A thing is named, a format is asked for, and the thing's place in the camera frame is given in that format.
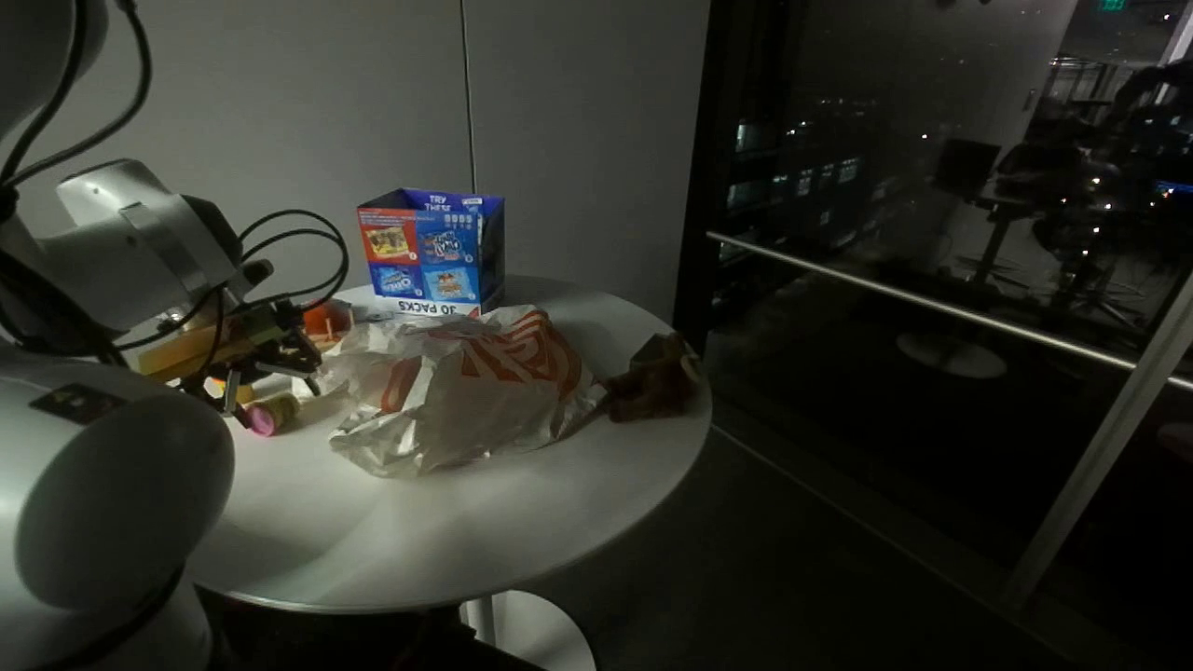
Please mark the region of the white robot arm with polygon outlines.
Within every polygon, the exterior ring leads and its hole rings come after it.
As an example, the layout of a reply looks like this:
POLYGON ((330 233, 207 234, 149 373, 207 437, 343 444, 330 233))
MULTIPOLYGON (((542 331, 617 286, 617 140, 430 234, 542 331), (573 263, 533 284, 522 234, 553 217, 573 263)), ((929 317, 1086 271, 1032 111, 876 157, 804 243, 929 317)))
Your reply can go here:
POLYGON ((227 220, 139 162, 58 183, 62 234, 0 245, 0 671, 207 671, 187 565, 236 475, 222 417, 118 340, 243 279, 227 220))

